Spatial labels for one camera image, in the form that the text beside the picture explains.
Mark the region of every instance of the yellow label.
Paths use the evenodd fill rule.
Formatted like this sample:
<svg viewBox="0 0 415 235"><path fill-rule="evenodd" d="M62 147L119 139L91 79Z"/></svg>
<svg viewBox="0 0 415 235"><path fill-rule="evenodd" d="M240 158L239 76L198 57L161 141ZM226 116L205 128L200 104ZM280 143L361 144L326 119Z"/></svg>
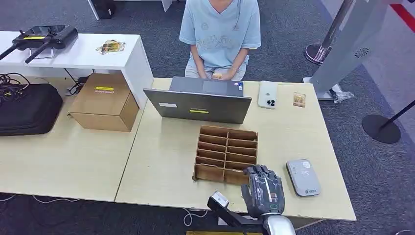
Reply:
<svg viewBox="0 0 415 235"><path fill-rule="evenodd" d="M23 39L43 39L45 37L25 37Z"/></svg>
<svg viewBox="0 0 415 235"><path fill-rule="evenodd" d="M204 111L204 110L189 110L191 113L202 113L202 114L208 114L209 111Z"/></svg>
<svg viewBox="0 0 415 235"><path fill-rule="evenodd" d="M96 90L101 90L101 91L113 91L114 88L112 87L95 87Z"/></svg>

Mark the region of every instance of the light blue t-shirt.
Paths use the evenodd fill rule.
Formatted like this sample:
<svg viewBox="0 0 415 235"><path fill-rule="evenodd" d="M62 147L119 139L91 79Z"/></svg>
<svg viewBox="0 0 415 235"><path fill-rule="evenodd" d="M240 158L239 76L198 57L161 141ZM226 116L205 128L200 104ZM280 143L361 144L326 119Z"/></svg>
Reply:
<svg viewBox="0 0 415 235"><path fill-rule="evenodd" d="M258 2L233 0L219 14L209 0L187 0L179 39L196 45L205 67L231 66L241 48L261 46Z"/></svg>

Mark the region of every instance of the red stripe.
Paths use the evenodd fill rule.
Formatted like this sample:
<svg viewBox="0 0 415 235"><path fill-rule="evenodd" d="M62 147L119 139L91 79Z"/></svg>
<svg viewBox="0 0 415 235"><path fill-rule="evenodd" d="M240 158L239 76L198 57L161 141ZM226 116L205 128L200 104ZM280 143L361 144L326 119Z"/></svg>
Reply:
<svg viewBox="0 0 415 235"><path fill-rule="evenodd" d="M391 4L391 7L415 33L415 18L409 13L409 11L402 4Z"/></svg>

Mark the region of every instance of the white stand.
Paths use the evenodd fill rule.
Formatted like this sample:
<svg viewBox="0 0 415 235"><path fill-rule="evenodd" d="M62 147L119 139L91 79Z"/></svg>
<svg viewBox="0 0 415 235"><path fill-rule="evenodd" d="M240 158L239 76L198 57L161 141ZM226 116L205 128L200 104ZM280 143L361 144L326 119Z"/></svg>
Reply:
<svg viewBox="0 0 415 235"><path fill-rule="evenodd" d="M0 51L12 45L19 32L0 31ZM124 51L100 54L95 49L106 40L125 42ZM28 49L14 50L0 60L0 73L18 72L24 76L68 77L66 68L74 77L87 76L95 69L97 73L120 72L134 95L138 106L143 109L147 96L143 88L151 88L153 74L145 54L140 35L123 34L79 34L78 38L60 50L54 58L36 59L29 64L24 60L29 56Z"/></svg>
<svg viewBox="0 0 415 235"><path fill-rule="evenodd" d="M356 0L336 45L311 78L319 99L328 97L328 90L336 91L337 84L369 58L374 51L375 36L381 29L391 3L402 0Z"/></svg>

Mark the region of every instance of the cardboard compartment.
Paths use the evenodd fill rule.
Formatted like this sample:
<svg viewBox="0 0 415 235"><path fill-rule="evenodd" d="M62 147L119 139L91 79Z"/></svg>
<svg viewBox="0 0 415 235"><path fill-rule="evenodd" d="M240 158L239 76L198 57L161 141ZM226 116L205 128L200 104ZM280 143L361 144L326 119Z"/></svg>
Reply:
<svg viewBox="0 0 415 235"><path fill-rule="evenodd" d="M236 153L226 153L226 160L239 163L249 163L252 165L256 164L256 157Z"/></svg>
<svg viewBox="0 0 415 235"><path fill-rule="evenodd" d="M219 145L226 145L227 138L201 134L199 135L199 141Z"/></svg>
<svg viewBox="0 0 415 235"><path fill-rule="evenodd" d="M226 146L224 145L198 142L197 146L199 149L206 149L206 150L212 150L212 151L223 152L223 153L226 152Z"/></svg>
<svg viewBox="0 0 415 235"><path fill-rule="evenodd" d="M225 160L225 153L216 152L212 150L206 150L206 149L197 149L197 155L198 157L204 157L204 158L212 158L217 160Z"/></svg>
<svg viewBox="0 0 415 235"><path fill-rule="evenodd" d="M236 139L228 139L228 146L243 147L243 148L255 148L257 147L256 141L244 141Z"/></svg>
<svg viewBox="0 0 415 235"><path fill-rule="evenodd" d="M200 128L193 180L247 184L243 171L256 164L258 133L214 126Z"/></svg>
<svg viewBox="0 0 415 235"><path fill-rule="evenodd" d="M222 182L224 180L224 169L204 164L196 164L194 177L196 179Z"/></svg>
<svg viewBox="0 0 415 235"><path fill-rule="evenodd" d="M228 129L215 126L202 126L200 128L200 134L209 136L228 137Z"/></svg>
<svg viewBox="0 0 415 235"><path fill-rule="evenodd" d="M223 168L225 165L225 161L212 158L196 157L196 164L217 166Z"/></svg>
<svg viewBox="0 0 415 235"><path fill-rule="evenodd" d="M244 170L248 168L249 166L252 166L252 164L226 161L225 168L233 169L233 170Z"/></svg>
<svg viewBox="0 0 415 235"><path fill-rule="evenodd" d="M257 141L258 135L253 131L242 131L242 130L229 130L229 139L246 140L246 141Z"/></svg>
<svg viewBox="0 0 415 235"><path fill-rule="evenodd" d="M242 147L228 146L227 152L228 153L237 153L237 154L243 154L243 155L256 157L256 149L255 148L242 148Z"/></svg>
<svg viewBox="0 0 415 235"><path fill-rule="evenodd" d="M249 177L242 171L225 169L225 182L235 185L249 184Z"/></svg>

